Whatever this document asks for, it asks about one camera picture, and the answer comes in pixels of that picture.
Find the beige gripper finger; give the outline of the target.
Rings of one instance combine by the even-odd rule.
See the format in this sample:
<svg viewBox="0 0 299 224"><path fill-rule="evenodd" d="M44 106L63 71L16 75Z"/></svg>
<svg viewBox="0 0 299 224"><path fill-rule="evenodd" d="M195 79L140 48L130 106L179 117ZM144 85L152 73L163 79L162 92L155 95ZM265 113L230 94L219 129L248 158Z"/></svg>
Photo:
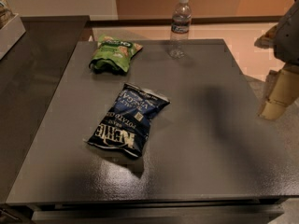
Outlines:
<svg viewBox="0 0 299 224"><path fill-rule="evenodd" d="M279 71L271 70L266 77L258 116L279 119L299 98L299 66L286 63Z"/></svg>
<svg viewBox="0 0 299 224"><path fill-rule="evenodd" d="M263 46L272 46L276 36L277 26L270 28L264 35L261 36L261 43Z"/></svg>

